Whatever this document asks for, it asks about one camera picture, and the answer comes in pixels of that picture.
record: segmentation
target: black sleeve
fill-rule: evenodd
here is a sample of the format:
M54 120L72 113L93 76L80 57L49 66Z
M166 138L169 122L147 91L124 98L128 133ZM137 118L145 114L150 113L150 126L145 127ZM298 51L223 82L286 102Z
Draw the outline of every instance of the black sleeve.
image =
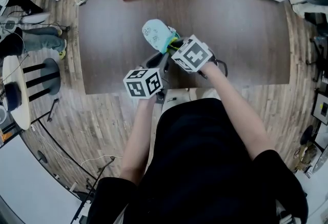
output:
M308 220L309 208L303 188L295 175L274 150L266 150L253 161L257 175L283 207L302 223Z
M99 181L87 224L113 223L130 202L137 186L125 179L106 177Z

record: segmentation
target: dark wooden table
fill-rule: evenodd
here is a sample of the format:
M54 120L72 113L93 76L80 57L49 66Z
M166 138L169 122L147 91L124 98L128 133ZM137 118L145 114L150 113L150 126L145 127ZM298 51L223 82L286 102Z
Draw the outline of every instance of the dark wooden table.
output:
M79 9L79 47L87 94L124 91L123 78L156 51L141 28L158 18L195 34L228 65L239 86L288 84L290 45L283 3L272 0L88 0ZM209 87L174 64L171 88Z

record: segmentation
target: white round table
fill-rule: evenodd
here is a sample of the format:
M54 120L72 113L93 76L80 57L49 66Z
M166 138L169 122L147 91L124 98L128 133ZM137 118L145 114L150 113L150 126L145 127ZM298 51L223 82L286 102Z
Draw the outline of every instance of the white round table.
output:
M31 126L30 101L27 95L24 73L22 67L19 66L17 56L7 56L4 59L2 72L4 85L10 82L16 82L22 93L22 104L10 113L17 125L21 129L27 130Z

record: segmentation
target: person's left arm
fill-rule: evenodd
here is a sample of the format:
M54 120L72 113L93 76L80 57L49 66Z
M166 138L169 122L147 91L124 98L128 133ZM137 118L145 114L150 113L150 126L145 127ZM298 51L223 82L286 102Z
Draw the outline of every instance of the person's left arm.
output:
M156 95L139 101L132 133L125 148L120 178L138 185L144 176L150 149L152 114Z

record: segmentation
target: beige pants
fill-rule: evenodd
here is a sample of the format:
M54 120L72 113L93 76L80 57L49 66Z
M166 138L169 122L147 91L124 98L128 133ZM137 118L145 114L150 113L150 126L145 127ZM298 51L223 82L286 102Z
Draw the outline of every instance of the beige pants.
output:
M328 14L328 6L313 5L307 3L306 0L289 0L293 5L293 10L302 18L305 18L305 13L324 13Z
M174 106L203 98L216 98L221 100L214 88L168 90L164 100L162 114Z

